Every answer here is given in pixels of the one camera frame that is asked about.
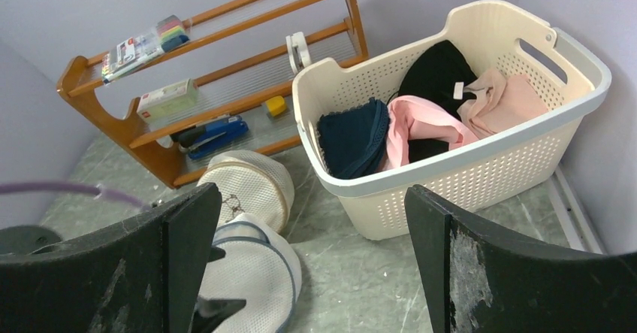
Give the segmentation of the white mesh laundry bag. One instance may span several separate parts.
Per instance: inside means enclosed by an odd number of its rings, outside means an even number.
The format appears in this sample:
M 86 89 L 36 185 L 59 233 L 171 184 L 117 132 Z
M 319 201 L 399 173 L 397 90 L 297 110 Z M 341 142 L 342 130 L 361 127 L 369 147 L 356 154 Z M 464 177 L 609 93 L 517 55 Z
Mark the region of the white mesh laundry bag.
M 213 300 L 244 300 L 215 332 L 283 332 L 302 288 L 299 257 L 268 224 L 242 213 L 217 228 L 212 246 L 225 257 L 207 264 L 198 293 L 198 312 L 212 313 Z

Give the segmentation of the dark blue garment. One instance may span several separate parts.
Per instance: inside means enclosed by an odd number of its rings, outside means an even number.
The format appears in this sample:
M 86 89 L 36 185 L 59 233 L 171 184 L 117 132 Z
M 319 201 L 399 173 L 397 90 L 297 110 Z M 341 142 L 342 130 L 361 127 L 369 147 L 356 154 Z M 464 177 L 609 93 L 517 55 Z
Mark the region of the dark blue garment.
M 331 176 L 351 180 L 374 174 L 385 154 L 387 105 L 376 98 L 319 118 L 318 142 Z

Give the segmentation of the pink bra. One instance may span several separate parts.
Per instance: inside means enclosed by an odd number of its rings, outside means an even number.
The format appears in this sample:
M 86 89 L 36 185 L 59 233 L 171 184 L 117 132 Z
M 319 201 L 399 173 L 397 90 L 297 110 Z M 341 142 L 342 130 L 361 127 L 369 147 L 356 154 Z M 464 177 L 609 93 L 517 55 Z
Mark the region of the pink bra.
M 389 126 L 381 171 L 388 171 L 455 150 L 479 140 L 439 105 L 413 95 L 388 105 Z

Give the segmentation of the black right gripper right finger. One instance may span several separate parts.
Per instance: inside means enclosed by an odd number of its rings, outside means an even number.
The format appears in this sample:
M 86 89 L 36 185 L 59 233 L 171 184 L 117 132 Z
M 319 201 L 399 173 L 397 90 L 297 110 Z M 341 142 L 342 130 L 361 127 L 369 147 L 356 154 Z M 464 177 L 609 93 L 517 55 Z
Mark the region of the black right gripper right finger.
M 528 237 L 415 185 L 409 233 L 435 332 L 634 332 L 636 255 Z

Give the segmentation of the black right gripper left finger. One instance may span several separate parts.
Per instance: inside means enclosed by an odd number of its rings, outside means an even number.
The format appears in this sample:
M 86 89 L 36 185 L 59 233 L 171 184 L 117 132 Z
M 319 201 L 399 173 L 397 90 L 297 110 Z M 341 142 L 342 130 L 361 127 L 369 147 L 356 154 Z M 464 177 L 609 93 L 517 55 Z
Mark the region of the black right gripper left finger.
M 220 203 L 207 183 L 72 239 L 2 229 L 1 330 L 190 331 Z

